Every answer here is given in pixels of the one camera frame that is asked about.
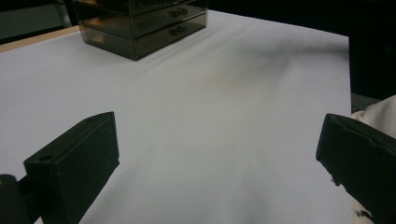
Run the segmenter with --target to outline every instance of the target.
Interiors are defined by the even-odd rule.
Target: white table
[[[81,223],[349,224],[316,161],[326,113],[350,116],[347,37],[209,11],[133,62],[79,33],[0,54],[0,171],[114,111],[120,166]]]

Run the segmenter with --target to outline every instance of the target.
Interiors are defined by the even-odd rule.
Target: beige cloth
[[[375,105],[370,105],[364,111],[352,114],[353,119],[366,123],[382,133],[396,138],[396,95],[389,97]],[[365,210],[357,201],[355,211]],[[355,224],[372,224],[367,217],[355,216]]]

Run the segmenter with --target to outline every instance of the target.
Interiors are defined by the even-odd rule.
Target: wooden table edge
[[[54,32],[47,33],[47,34],[37,35],[37,36],[30,37],[30,38],[14,41],[11,43],[0,45],[0,52],[17,49],[17,48],[28,46],[28,45],[38,43],[38,42],[41,42],[44,40],[56,38],[56,37],[59,37],[62,35],[68,35],[68,34],[71,34],[71,33],[77,32],[77,31],[79,31],[78,26],[73,26],[73,27],[62,29],[59,31],[54,31]]]

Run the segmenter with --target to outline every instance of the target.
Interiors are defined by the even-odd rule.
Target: drawer organizer
[[[74,0],[83,40],[139,60],[206,27],[207,0]]]

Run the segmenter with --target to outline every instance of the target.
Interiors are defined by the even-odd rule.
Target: storage box
[[[75,0],[83,40],[139,60],[206,27],[207,0]]]

